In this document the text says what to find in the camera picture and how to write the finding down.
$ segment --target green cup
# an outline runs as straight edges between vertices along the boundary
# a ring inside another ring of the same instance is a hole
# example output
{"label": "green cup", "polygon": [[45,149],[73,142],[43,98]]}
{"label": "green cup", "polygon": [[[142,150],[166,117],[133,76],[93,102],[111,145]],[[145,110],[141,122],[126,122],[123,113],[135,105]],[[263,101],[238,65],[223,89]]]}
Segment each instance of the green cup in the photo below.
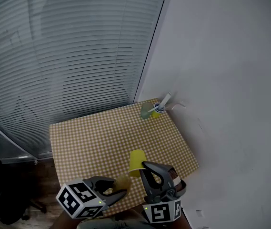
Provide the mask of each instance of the green cup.
{"label": "green cup", "polygon": [[153,109],[153,104],[149,103],[149,102],[145,102],[143,103],[143,105],[141,106],[141,117],[143,119],[148,119],[149,116],[151,115],[151,112],[148,112],[150,109]]}

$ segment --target cup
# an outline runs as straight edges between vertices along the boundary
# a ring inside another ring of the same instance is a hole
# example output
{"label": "cup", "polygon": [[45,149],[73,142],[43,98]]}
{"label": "cup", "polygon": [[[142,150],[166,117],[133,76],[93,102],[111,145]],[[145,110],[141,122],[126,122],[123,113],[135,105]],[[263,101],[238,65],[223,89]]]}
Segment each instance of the cup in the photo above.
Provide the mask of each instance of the cup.
{"label": "cup", "polygon": [[[154,105],[154,107],[159,106],[159,105],[160,105],[160,103],[156,103]],[[155,110],[152,111],[152,115],[151,116],[153,118],[158,118],[162,113],[164,113],[164,111],[165,111],[165,108],[163,108],[162,111],[160,111],[158,109],[155,109]]]}
{"label": "cup", "polygon": [[149,103],[149,102],[145,102],[143,103],[143,105],[141,106],[141,117],[143,119],[148,119],[149,116],[151,115],[151,112],[148,112],[150,109],[153,109],[153,104]]}
{"label": "cup", "polygon": [[147,161],[145,152],[140,149],[133,150],[130,154],[129,176],[140,177],[140,170],[145,169],[141,164],[143,161]]}

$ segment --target white wall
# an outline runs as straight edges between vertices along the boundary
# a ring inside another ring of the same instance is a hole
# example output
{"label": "white wall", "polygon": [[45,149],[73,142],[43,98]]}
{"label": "white wall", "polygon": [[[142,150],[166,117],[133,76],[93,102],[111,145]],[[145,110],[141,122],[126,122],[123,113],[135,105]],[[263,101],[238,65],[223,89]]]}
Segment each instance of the white wall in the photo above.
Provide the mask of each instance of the white wall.
{"label": "white wall", "polygon": [[170,0],[138,101],[166,92],[201,166],[194,228],[271,229],[271,0]]}

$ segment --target window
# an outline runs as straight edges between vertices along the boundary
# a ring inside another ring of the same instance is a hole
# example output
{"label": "window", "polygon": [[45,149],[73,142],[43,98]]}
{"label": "window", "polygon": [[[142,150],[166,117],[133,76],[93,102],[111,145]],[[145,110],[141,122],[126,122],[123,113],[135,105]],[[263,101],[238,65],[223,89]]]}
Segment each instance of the window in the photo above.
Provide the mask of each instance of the window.
{"label": "window", "polygon": [[162,3],[0,0],[0,129],[43,155],[50,124],[133,103]]}

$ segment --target checkered tablecloth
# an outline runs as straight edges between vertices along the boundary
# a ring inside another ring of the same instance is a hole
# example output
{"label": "checkered tablecloth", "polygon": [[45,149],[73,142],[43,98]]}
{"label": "checkered tablecloth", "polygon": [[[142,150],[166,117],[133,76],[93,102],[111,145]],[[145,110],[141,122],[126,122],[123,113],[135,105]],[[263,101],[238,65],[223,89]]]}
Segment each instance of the checkered tablecloth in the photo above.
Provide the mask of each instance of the checkered tablecloth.
{"label": "checkered tablecloth", "polygon": [[[60,185],[76,178],[117,178],[126,174],[134,149],[144,150],[148,161],[174,166],[181,178],[196,170],[198,162],[168,114],[143,120],[142,103],[51,125],[50,140]],[[106,210],[106,216],[144,202],[141,178],[132,177],[131,181],[129,194]]]}

